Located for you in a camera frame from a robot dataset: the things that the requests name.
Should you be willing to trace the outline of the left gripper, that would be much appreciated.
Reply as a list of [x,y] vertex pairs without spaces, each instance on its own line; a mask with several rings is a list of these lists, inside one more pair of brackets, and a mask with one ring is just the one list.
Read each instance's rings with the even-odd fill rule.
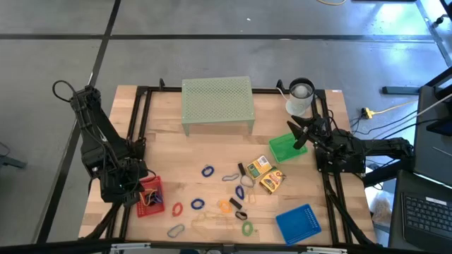
[[140,159],[123,160],[116,169],[100,174],[100,195],[104,202],[121,202],[125,208],[141,200],[144,191],[140,180],[148,176],[146,163]]

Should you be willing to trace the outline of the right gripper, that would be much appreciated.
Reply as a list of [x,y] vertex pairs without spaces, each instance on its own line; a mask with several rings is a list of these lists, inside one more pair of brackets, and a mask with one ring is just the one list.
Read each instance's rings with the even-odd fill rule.
[[331,148],[331,132],[327,129],[328,121],[325,118],[311,117],[307,123],[287,121],[287,124],[296,140],[294,149],[301,149],[308,140],[315,146]]

